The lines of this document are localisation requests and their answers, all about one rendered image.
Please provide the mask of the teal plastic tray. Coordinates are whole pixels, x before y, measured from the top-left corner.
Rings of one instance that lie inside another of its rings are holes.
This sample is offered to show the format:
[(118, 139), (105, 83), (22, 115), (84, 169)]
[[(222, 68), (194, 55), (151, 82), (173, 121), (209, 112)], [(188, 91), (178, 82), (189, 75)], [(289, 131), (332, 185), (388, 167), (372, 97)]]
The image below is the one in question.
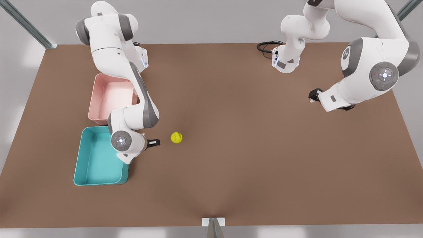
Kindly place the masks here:
[(76, 186), (121, 185), (128, 180), (129, 166), (110, 144), (108, 127), (82, 131), (73, 182)]

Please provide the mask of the pink plastic tray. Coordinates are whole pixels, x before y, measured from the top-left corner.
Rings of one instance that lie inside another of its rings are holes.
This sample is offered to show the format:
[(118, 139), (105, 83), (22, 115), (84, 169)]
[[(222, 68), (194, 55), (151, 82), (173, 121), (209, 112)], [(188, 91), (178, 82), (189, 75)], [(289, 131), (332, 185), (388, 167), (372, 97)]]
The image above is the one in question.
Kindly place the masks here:
[(89, 105), (88, 118), (98, 125), (107, 125), (112, 110), (137, 104), (138, 96), (133, 84), (121, 77), (97, 74)]

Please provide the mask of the silver frame post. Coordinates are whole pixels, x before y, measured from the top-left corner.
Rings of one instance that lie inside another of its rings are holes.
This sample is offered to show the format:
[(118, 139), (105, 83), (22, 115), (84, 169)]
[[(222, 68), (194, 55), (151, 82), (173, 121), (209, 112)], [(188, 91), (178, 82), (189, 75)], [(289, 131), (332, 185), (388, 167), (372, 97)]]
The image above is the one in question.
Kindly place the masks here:
[(207, 227), (207, 238), (225, 238), (221, 229), (225, 218), (202, 218), (202, 226)]
[(45, 49), (56, 49), (58, 47), (57, 44), (52, 44), (9, 0), (0, 0), (0, 7)]
[(404, 20), (422, 2), (423, 0), (408, 0), (408, 2), (397, 13), (393, 12), (395, 19), (406, 38), (408, 38), (408, 34), (401, 21)]

